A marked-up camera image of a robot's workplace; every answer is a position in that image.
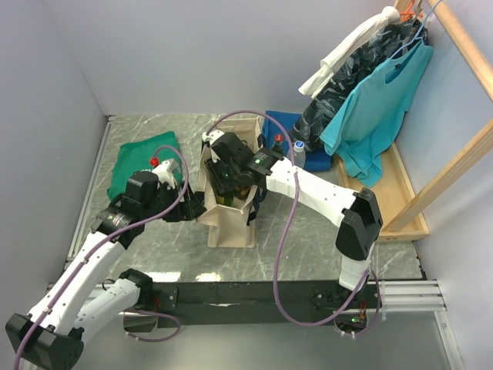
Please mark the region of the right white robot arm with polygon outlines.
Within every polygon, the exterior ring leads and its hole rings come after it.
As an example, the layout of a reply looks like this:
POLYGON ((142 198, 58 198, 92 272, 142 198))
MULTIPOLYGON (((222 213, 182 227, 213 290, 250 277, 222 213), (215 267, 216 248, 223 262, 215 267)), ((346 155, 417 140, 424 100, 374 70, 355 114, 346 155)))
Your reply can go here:
POLYGON ((268 148, 254 152, 233 132, 204 133, 202 142, 210 149, 206 167, 219 190, 256 186, 297 198, 337 227, 335 246, 342 254, 337 296, 347 307, 364 299, 359 280, 369 268, 372 247, 383 225, 372 190, 356 191, 327 182, 268 148))

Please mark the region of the red cap cola bottle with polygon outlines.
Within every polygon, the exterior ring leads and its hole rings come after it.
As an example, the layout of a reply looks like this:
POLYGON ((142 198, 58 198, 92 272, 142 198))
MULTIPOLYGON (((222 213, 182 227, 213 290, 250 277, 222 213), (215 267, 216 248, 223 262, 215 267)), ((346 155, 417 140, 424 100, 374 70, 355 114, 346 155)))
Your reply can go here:
POLYGON ((284 142, 283 134, 276 134, 273 139, 273 145, 271 147, 272 151, 279 153, 281 156, 283 156, 284 155, 283 142, 284 142))

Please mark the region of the silver top can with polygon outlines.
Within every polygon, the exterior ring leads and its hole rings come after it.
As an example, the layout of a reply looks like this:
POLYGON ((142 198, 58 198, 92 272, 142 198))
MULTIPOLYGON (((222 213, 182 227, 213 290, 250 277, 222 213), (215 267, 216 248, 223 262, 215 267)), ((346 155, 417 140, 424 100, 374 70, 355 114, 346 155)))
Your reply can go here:
POLYGON ((234 188, 234 196, 238 200, 245 200, 246 198, 248 198, 250 191, 251 191, 250 186, 240 185, 234 188))

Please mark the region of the green glass bottle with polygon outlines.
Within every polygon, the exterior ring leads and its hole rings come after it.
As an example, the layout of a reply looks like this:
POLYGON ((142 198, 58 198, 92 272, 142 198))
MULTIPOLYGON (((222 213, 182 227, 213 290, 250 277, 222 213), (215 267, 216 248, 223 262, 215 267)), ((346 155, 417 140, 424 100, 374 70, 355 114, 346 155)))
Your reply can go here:
POLYGON ((215 199, 216 203, 226 206, 226 207, 232 207, 233 206, 233 191, 219 191, 219 190, 214 190, 215 194, 215 199))

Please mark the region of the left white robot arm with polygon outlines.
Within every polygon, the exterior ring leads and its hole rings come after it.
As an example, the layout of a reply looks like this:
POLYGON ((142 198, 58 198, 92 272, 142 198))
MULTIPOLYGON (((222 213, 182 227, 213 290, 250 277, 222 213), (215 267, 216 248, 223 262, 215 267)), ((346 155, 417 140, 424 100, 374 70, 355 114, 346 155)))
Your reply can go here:
POLYGON ((88 297, 106 270, 154 220, 195 220, 205 211, 189 182, 169 170, 138 171, 123 193, 99 212, 74 261, 28 314, 14 314, 5 331, 21 362, 40 369, 71 369, 86 342, 119 312, 158 307, 153 279, 135 269, 120 274, 93 301, 88 297))

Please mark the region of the clear blue cap bottle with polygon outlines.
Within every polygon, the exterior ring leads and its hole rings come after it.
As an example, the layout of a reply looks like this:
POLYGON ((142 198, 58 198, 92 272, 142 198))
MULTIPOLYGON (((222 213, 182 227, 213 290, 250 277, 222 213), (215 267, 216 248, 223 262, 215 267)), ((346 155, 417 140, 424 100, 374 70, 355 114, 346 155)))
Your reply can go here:
POLYGON ((293 158, 294 165, 303 169, 306 162, 305 143, 301 140, 297 140, 289 149, 287 157, 289 159, 293 158))

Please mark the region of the beige canvas tote bag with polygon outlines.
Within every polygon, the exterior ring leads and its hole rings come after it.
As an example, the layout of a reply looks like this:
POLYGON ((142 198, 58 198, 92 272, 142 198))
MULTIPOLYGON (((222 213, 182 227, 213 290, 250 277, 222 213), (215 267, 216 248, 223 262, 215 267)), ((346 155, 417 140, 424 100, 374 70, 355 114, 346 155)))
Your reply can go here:
MULTIPOLYGON (((224 133, 234 132, 248 147, 256 152, 259 149, 258 137, 261 134, 260 118, 226 119, 219 123, 216 130, 224 133)), ((206 161, 212 158, 210 148, 204 146, 200 157, 200 170, 196 186, 196 195, 203 195, 206 212, 197 222, 209 227, 207 245, 209 247, 253 247, 255 245, 255 212, 260 209, 258 187, 250 188, 246 198, 233 198, 230 207, 216 202, 212 175, 206 168, 206 161)))

